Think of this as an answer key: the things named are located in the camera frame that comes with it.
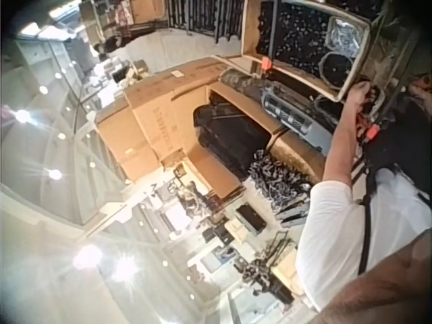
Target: wooden crate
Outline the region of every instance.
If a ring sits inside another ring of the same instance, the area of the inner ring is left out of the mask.
[[[244,4],[244,12],[243,12],[243,33],[242,33],[242,55],[248,57],[258,63],[261,64],[264,55],[257,53],[257,45],[259,41],[259,15],[261,12],[261,3],[265,0],[246,0]],[[313,88],[318,91],[328,99],[332,101],[340,101],[344,95],[348,92],[349,87],[352,82],[357,77],[358,73],[361,71],[362,63],[366,57],[367,49],[369,47],[369,39],[370,39],[370,24],[366,20],[362,20],[357,16],[354,16],[346,11],[338,9],[336,7],[326,5],[325,3],[316,3],[314,1],[304,1],[304,0],[289,0],[283,2],[290,3],[298,3],[302,5],[307,5],[311,8],[318,9],[324,12],[331,14],[332,16],[337,16],[343,18],[345,21],[349,23],[360,26],[364,28],[364,34],[362,43],[360,45],[360,52],[357,55],[357,58],[354,60],[352,64],[352,69],[350,74],[348,75],[345,84],[342,86],[340,90],[334,90],[330,88],[324,81],[321,79],[308,74],[302,70],[296,69],[292,67],[288,63],[284,63],[278,60],[273,62],[273,68],[287,74],[288,76],[301,81],[307,86]]]

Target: open cardboard box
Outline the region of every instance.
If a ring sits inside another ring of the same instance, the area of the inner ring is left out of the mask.
[[[103,112],[104,118],[98,118],[102,139],[132,181],[156,170],[162,161],[180,150],[184,154],[179,154],[179,159],[186,157],[189,169],[220,198],[241,185],[198,142],[193,113],[209,103],[212,92],[233,103],[270,133],[267,149],[278,159],[309,174],[314,182],[322,178],[325,160],[318,151],[296,135],[284,133],[284,127],[265,113],[259,103],[217,81],[225,64],[214,59],[198,61],[131,86],[126,89],[127,100],[119,99],[116,106]],[[173,76],[172,71],[180,71],[185,78]],[[174,165],[175,161],[170,160],[169,164]]]
[[[135,182],[158,169],[159,160],[126,100],[119,98],[107,112],[98,116],[97,128],[128,179]]]
[[[260,37],[260,33],[258,30],[259,27],[259,16],[261,13],[261,3],[266,0],[246,0],[244,4],[243,11],[243,33],[242,33],[242,55],[246,56],[258,63],[262,63],[264,55],[257,53],[257,45]],[[344,21],[350,22],[356,26],[360,26],[364,28],[364,34],[362,43],[360,44],[360,53],[357,58],[354,60],[352,69],[350,74],[345,81],[345,84],[342,86],[340,90],[334,90],[330,86],[328,86],[324,81],[311,74],[307,74],[306,72],[296,69],[290,64],[275,60],[273,62],[273,68],[287,74],[288,76],[297,79],[298,81],[303,82],[307,86],[315,89],[328,99],[332,101],[340,101],[343,96],[347,93],[351,83],[353,83],[355,77],[357,77],[358,73],[360,73],[361,65],[365,60],[367,49],[369,45],[369,34],[370,34],[370,26],[369,24],[358,18],[357,16],[353,16],[339,8],[326,5],[325,3],[317,3],[314,1],[304,1],[304,0],[289,0],[282,2],[290,2],[290,3],[301,3],[302,5],[307,5],[309,7],[313,7],[315,9],[327,12],[332,16],[341,17]]]

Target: black metal rack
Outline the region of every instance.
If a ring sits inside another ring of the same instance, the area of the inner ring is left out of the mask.
[[[239,39],[242,34],[244,0],[166,0],[170,28]]]

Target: cardboard flap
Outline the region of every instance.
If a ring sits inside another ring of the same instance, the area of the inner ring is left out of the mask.
[[[219,198],[225,198],[240,186],[238,178],[199,143],[187,157]]]
[[[224,85],[222,82],[212,83],[209,87],[210,90],[228,100],[256,123],[260,124],[271,135],[275,135],[281,130],[282,124],[266,113],[260,103]]]
[[[151,22],[165,17],[164,0],[130,0],[135,24]]]

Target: hand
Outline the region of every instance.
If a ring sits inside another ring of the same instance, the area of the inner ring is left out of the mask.
[[[370,89],[371,83],[369,81],[362,81],[352,86],[348,93],[348,97],[346,98],[344,111],[349,109],[349,111],[354,114],[359,113],[362,110],[363,105],[369,101],[367,95]]]
[[[432,93],[424,91],[417,86],[409,86],[409,92],[422,101],[425,111],[432,115]]]

